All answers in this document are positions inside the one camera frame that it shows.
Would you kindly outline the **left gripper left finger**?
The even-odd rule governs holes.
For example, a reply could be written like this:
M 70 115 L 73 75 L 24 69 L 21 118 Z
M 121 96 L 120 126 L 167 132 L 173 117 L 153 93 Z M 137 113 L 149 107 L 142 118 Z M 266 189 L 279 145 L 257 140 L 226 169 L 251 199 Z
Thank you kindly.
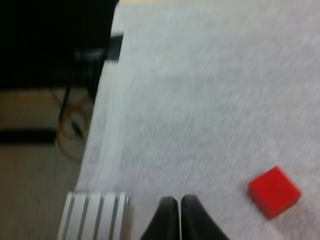
M 162 197 L 156 212 L 141 240 L 179 240 L 180 220 L 177 200 L 172 196 Z

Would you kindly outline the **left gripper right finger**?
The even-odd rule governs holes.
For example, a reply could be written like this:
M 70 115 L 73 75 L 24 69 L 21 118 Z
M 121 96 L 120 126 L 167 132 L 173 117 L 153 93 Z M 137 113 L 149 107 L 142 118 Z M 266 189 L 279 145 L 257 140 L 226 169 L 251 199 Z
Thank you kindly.
M 196 195 L 185 195 L 180 201 L 180 208 L 183 240 L 229 240 Z

